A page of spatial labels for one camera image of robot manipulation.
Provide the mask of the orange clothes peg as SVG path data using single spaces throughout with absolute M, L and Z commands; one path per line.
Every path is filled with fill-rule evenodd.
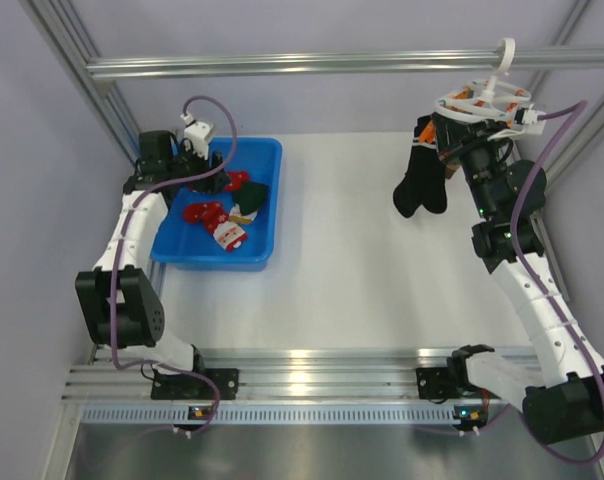
M 419 142 L 428 145 L 434 145 L 436 142 L 435 127 L 432 120 L 429 120 L 422 132 L 420 133 Z

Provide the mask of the white round clip hanger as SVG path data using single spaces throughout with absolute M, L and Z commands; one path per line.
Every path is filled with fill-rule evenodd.
M 504 80 L 515 59 L 516 41 L 503 38 L 497 53 L 498 64 L 487 78 L 471 80 L 459 92 L 440 97 L 435 103 L 435 112 L 467 124 L 484 120 L 509 123 L 518 108 L 530 106 L 531 93 Z

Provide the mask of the black striped sock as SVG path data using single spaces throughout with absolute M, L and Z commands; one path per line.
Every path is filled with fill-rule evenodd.
M 393 204 L 404 218 L 412 217 L 420 207 L 442 214 L 448 206 L 445 165 L 438 159 L 435 144 L 423 144 L 418 139 L 429 120 L 429 115 L 417 119 L 407 171 L 393 191 Z

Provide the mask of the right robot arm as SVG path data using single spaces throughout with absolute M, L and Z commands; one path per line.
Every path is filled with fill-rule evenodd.
M 497 395 L 545 446 L 600 433 L 604 449 L 604 358 L 555 287 L 531 224 L 545 203 L 541 161 L 501 157 L 503 121 L 464 123 L 441 113 L 431 119 L 439 160 L 460 165 L 481 217 L 472 228 L 475 254 L 508 297 L 541 370 L 530 373 L 486 345 L 465 346 L 447 360 L 451 389 L 465 397 L 480 390 Z

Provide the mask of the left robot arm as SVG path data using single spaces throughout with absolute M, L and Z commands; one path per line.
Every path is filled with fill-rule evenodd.
M 176 158 L 178 141 L 170 131 L 142 132 L 138 140 L 140 157 L 123 185 L 111 239 L 95 265 L 77 274 L 75 291 L 92 342 L 115 345 L 118 358 L 130 356 L 151 367 L 152 399 L 211 399 L 207 384 L 212 372 L 194 345 L 171 332 L 150 280 L 151 248 L 178 187 L 144 192 L 189 176 L 194 162 Z

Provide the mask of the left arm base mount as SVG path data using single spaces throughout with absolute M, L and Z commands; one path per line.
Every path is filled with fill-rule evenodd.
M 209 368 L 205 376 L 219 390 L 221 400 L 235 400 L 239 387 L 239 370 Z M 155 372 L 150 397 L 152 400 L 213 400 L 214 391 L 203 380 L 184 374 L 166 375 Z

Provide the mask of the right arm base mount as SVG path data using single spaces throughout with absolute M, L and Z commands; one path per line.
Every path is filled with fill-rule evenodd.
M 479 399 L 477 389 L 463 387 L 447 367 L 420 367 L 415 370 L 419 398 L 434 403 L 452 399 Z

